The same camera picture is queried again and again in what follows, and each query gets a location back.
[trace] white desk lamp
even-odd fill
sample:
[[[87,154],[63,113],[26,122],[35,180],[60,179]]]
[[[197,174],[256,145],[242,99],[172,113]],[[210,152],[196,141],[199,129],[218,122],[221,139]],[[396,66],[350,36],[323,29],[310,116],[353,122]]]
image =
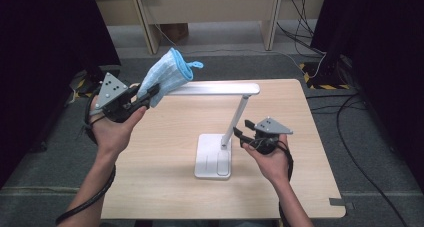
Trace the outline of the white desk lamp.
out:
[[[260,92],[258,84],[187,83],[167,95],[241,95],[240,104],[225,134],[201,134],[197,145],[194,175],[201,179],[228,179],[231,175],[231,135],[249,97]]]

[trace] blue cloth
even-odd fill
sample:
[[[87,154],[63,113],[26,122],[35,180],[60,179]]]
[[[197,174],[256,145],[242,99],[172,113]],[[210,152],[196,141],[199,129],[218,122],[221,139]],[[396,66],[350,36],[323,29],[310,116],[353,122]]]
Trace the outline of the blue cloth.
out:
[[[171,48],[150,68],[141,83],[137,97],[143,96],[150,87],[159,83],[159,93],[153,96],[150,101],[150,106],[156,107],[168,92],[193,80],[192,67],[203,68],[203,64],[198,61],[186,63],[181,53]]]

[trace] hand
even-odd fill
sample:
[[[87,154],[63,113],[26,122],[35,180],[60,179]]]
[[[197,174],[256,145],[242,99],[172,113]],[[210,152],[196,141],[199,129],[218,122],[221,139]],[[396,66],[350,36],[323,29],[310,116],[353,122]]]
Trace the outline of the hand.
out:
[[[97,102],[97,96],[93,98],[91,109]],[[146,107],[141,107],[135,111],[124,123],[115,123],[108,118],[102,118],[103,113],[90,117],[90,123],[93,123],[93,133],[98,144],[98,154],[104,154],[112,157],[118,155],[125,150],[130,141],[131,132],[135,125],[143,118]]]
[[[280,134],[279,141],[283,142],[286,146],[288,146],[287,135]],[[284,144],[278,144],[282,148],[286,148]],[[272,184],[275,184],[280,181],[289,181],[288,160],[287,156],[281,149],[276,148],[268,155],[262,155],[253,147],[249,146],[247,143],[243,144],[243,148],[256,160],[256,163],[258,164],[263,176],[267,178]]]

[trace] wooden table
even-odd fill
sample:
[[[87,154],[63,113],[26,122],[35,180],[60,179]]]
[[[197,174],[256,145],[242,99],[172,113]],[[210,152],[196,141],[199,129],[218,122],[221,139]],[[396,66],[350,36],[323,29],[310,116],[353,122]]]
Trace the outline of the wooden table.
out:
[[[294,131],[288,137],[294,158],[291,184],[311,218],[338,218],[343,206],[327,156],[297,80],[250,80],[261,87],[237,127],[254,132],[244,120],[270,116]],[[275,219],[278,197],[256,162],[232,137],[228,180],[194,176],[197,140],[202,133],[225,133],[239,96],[166,96],[148,110],[117,162],[115,182],[106,194],[104,219]]]

